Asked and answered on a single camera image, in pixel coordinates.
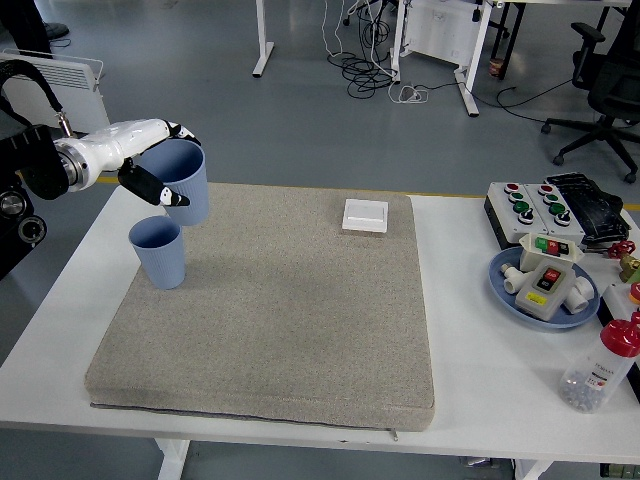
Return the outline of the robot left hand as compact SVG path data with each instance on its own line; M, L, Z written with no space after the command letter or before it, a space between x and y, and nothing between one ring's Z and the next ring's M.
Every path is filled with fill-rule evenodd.
M92 186L104 171L116 171L121 186L152 205L186 207L190 199L169 188L133 158L167 139L198 140L186 127L162 119L134 120L112 124L80 139L68 138L57 149L70 170L69 189Z

